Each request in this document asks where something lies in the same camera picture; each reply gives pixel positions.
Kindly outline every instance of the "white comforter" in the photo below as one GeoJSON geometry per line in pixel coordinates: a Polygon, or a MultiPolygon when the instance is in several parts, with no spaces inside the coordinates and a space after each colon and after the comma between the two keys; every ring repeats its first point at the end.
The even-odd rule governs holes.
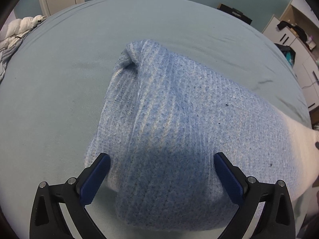
{"type": "Polygon", "coordinates": [[[23,36],[25,36],[36,25],[44,21],[47,17],[37,15],[36,17],[25,17],[16,19],[3,26],[0,31],[0,50],[11,48],[23,36]]]}

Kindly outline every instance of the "mattress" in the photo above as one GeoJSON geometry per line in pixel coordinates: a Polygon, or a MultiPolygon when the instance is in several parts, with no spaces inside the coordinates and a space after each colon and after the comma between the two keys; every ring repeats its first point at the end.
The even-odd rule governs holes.
{"type": "MultiPolygon", "coordinates": [[[[83,170],[113,67],[128,42],[142,39],[211,67],[311,126],[288,61],[241,20],[186,0],[94,0],[72,6],[25,38],[0,85],[0,204],[21,239],[29,238],[39,183],[64,183],[83,170]]],[[[129,227],[115,216],[115,197],[102,184],[87,206],[109,239],[217,238],[224,229],[182,233],[129,227]]],[[[293,203],[297,230],[309,200],[307,191],[293,203]]],[[[81,238],[62,207],[73,236],[81,238]]]]}

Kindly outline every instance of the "knitted sweater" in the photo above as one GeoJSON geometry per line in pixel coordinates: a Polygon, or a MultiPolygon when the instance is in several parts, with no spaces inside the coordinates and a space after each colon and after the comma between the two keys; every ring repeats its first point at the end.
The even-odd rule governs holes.
{"type": "Polygon", "coordinates": [[[85,166],[110,155],[107,184],[127,224],[207,230],[238,208],[215,153],[260,182],[284,180],[295,200],[318,176],[317,137],[248,89],[143,40],[128,44],[114,68],[85,166]]]}

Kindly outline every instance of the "cable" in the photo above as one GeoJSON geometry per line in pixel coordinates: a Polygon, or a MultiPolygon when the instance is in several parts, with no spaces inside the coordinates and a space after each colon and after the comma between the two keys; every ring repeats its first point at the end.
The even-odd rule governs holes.
{"type": "Polygon", "coordinates": [[[304,87],[302,87],[302,89],[304,89],[304,88],[309,88],[309,87],[311,87],[311,86],[313,86],[315,83],[317,83],[318,81],[315,81],[315,82],[313,82],[311,85],[308,85],[308,86],[304,86],[304,87]]]}

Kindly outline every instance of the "blue gripper pad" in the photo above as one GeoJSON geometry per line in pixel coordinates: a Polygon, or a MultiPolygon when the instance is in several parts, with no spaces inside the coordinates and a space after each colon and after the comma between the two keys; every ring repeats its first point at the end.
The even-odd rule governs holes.
{"type": "Polygon", "coordinates": [[[231,201],[241,206],[244,203],[243,188],[219,154],[214,155],[214,165],[216,173],[231,201]]]}
{"type": "Polygon", "coordinates": [[[98,189],[100,188],[105,176],[111,167],[111,158],[109,155],[104,154],[99,160],[98,164],[91,170],[90,175],[85,180],[80,188],[79,200],[82,206],[92,203],[98,189]]]}

